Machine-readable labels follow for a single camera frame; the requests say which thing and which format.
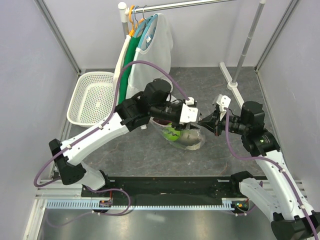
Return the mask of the clear pink-dotted zip bag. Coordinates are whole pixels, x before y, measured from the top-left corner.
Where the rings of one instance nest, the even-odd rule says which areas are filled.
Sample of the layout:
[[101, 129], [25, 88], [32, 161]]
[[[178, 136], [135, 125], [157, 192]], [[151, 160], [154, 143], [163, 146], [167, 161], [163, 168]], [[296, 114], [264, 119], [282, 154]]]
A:
[[200, 149], [206, 141], [201, 129], [194, 125], [190, 125], [189, 129], [176, 130], [167, 120], [151, 118], [150, 123], [164, 139], [179, 149], [195, 151]]

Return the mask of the green plastic lettuce head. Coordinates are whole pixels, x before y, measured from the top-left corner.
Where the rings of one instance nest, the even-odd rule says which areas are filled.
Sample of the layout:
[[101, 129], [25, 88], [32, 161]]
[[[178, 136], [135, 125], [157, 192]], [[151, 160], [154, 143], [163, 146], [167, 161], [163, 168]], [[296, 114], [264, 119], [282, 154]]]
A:
[[203, 135], [196, 129], [183, 130], [175, 143], [182, 149], [195, 151], [204, 144]]

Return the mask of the purple toy eggplant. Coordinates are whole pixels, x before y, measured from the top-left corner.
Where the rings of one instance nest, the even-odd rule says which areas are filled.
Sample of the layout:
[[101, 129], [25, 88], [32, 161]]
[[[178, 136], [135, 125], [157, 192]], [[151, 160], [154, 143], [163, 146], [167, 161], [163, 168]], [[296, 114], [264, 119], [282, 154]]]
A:
[[153, 121], [159, 125], [163, 125], [163, 126], [167, 126], [169, 124], [171, 124], [172, 122], [169, 120], [163, 120], [163, 119], [159, 119], [159, 118], [153, 118]]

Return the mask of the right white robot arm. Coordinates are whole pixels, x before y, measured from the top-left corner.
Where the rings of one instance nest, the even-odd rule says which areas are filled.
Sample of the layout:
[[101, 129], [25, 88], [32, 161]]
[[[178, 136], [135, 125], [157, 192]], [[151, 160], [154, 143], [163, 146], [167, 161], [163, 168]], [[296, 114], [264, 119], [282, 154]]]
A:
[[213, 113], [199, 121], [199, 125], [215, 136], [225, 132], [229, 148], [232, 147], [229, 134], [240, 135], [250, 156], [238, 156], [232, 149], [231, 154], [239, 160], [255, 161], [264, 172], [274, 195], [264, 190], [248, 171], [231, 175], [230, 193], [235, 197], [244, 195], [249, 198], [269, 219], [276, 239], [319, 239], [320, 214], [302, 194], [285, 163], [280, 145], [265, 128], [262, 104], [246, 101], [237, 116], [229, 109], [228, 101], [226, 96], [216, 100]]

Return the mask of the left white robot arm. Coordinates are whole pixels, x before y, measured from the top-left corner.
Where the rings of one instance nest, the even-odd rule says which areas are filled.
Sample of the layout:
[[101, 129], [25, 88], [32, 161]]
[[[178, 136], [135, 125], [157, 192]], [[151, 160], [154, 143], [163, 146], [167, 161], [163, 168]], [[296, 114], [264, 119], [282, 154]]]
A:
[[192, 97], [170, 102], [170, 87], [167, 81], [155, 79], [143, 91], [117, 105], [106, 120], [68, 140], [51, 140], [48, 145], [62, 184], [79, 183], [104, 197], [110, 191], [107, 176], [83, 162], [89, 154], [109, 141], [147, 125], [151, 118], [169, 121], [178, 130], [197, 123], [200, 116], [197, 102]]

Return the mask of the white mesh garment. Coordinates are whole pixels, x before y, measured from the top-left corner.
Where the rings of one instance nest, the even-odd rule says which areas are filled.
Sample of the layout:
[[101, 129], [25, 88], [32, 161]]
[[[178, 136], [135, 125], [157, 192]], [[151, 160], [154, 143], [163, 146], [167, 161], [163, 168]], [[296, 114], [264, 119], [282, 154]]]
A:
[[[158, 14], [159, 17], [152, 44], [142, 53], [135, 53], [133, 60], [150, 62], [169, 73], [173, 38], [167, 18], [162, 13]], [[146, 85], [155, 79], [163, 79], [172, 85], [172, 82], [155, 68], [146, 64], [134, 64], [131, 67], [128, 78], [126, 98], [131, 98], [136, 93], [143, 91]]]

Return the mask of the white garment with trim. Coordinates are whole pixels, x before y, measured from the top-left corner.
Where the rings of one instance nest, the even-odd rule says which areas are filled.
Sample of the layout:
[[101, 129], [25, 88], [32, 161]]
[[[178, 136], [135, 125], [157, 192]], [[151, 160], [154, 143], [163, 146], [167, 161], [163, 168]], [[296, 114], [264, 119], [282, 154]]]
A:
[[130, 35], [127, 35], [124, 40], [123, 46], [121, 48], [121, 51], [120, 51], [120, 54], [119, 54], [119, 57], [118, 57], [118, 60], [117, 60], [116, 66], [115, 66], [114, 75], [113, 75], [113, 86], [114, 87], [116, 87], [116, 85], [117, 85], [117, 81], [118, 81], [121, 69], [124, 66], [125, 56], [126, 56], [126, 52], [127, 52], [131, 38], [132, 37]]

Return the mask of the green garment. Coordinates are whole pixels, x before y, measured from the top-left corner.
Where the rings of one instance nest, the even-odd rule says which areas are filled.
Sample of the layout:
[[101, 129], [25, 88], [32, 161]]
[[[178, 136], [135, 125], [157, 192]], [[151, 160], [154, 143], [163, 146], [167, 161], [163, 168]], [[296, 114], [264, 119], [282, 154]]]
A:
[[[129, 41], [128, 48], [126, 50], [126, 54], [124, 57], [123, 65], [126, 66], [129, 63], [131, 63], [134, 60], [136, 48], [139, 44], [141, 37], [132, 37]], [[131, 73], [132, 67], [129, 66], [124, 73], [122, 74], [122, 78], [120, 80], [120, 86], [119, 86], [119, 98], [118, 98], [118, 104], [123, 102], [126, 99], [127, 95], [127, 88], [128, 88], [128, 80]]]

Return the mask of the white perforated plastic basket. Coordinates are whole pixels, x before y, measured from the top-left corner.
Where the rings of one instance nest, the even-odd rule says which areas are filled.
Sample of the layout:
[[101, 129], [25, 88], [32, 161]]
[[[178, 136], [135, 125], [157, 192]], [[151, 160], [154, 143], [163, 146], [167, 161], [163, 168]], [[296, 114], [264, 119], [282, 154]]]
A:
[[115, 97], [114, 73], [91, 71], [77, 80], [67, 109], [67, 120], [90, 128], [110, 114]]

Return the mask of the orange clothes hanger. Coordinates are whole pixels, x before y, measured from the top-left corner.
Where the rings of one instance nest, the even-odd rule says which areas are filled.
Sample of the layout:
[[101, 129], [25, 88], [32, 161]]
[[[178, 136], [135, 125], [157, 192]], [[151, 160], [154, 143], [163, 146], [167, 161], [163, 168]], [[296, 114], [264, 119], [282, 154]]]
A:
[[129, 10], [128, 10], [128, 20], [129, 20], [129, 22], [131, 24], [131, 29], [129, 29], [129, 31], [128, 31], [128, 35], [130, 37], [134, 36], [134, 34], [136, 33], [139, 25], [142, 24], [145, 21], [144, 18], [141, 18], [140, 20], [136, 19], [135, 14], [136, 14], [136, 9], [137, 8], [138, 8], [138, 6], [131, 5]]

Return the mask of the light blue clothes hanger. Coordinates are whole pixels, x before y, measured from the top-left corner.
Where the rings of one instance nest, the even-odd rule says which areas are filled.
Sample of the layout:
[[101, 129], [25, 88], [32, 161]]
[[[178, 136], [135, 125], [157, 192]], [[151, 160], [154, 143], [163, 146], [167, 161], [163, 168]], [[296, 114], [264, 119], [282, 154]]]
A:
[[133, 35], [136, 44], [136, 55], [146, 51], [151, 46], [155, 37], [158, 19], [159, 14], [155, 13], [139, 24], [137, 31]]

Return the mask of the white metal clothes rack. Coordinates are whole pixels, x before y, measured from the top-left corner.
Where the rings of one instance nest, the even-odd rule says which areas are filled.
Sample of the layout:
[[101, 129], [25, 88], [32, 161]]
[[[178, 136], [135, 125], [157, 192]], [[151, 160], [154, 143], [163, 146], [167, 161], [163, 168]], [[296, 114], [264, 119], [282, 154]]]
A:
[[[144, 14], [145, 12], [155, 12], [155, 11], [164, 11], [164, 10], [171, 10], [171, 9], [179, 9], [179, 8], [187, 8], [187, 7], [194, 7], [194, 6], [202, 6], [202, 5], [210, 5], [210, 4], [218, 4], [220, 3], [219, 0], [189, 0], [189, 1], [179, 1], [174, 3], [163, 3], [163, 4], [156, 4], [156, 5], [145, 5], [143, 7], [134, 6], [130, 8], [127, 4], [123, 1], [118, 3], [118, 10], [120, 14], [120, 20], [122, 22], [123, 33], [125, 35], [130, 33], [128, 22], [131, 20], [129, 15], [136, 14], [137, 12]], [[225, 48], [226, 56], [223, 60], [219, 61], [219, 68], [227, 82], [227, 88], [232, 92], [238, 106], [241, 108], [244, 104], [244, 99], [240, 94], [239, 87], [238, 87], [238, 77], [240, 71], [243, 67], [245, 58], [247, 56], [250, 44], [252, 42], [252, 38], [256, 31], [257, 25], [261, 18], [264, 6], [266, 5], [265, 0], [256, 0], [254, 2], [254, 6], [256, 7], [255, 15], [252, 18], [252, 23], [250, 29], [247, 31], [247, 36], [245, 41], [241, 41], [239, 38], [236, 37], [234, 31], [236, 30], [236, 26], [238, 25], [239, 18], [234, 17], [232, 31], [228, 37], [228, 44]], [[235, 75], [231, 76], [230, 72], [227, 70], [226, 62], [231, 58], [231, 54], [234, 53], [233, 45], [238, 44], [242, 47], [241, 54], [237, 58], [237, 66]]]

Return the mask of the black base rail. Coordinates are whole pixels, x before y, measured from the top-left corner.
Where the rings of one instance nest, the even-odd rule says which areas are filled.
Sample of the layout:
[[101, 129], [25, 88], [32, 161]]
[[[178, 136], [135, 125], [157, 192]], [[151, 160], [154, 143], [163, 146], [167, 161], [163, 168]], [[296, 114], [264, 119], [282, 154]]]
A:
[[236, 187], [236, 181], [230, 176], [119, 176], [107, 179], [106, 184], [97, 190], [90, 190], [86, 186], [81, 195], [83, 197], [101, 196], [114, 197], [118, 201], [120, 196], [116, 190], [125, 191], [131, 199], [140, 204], [147, 198], [155, 197], [164, 202], [162, 196], [190, 201], [191, 199], [216, 201], [222, 198], [245, 198]]

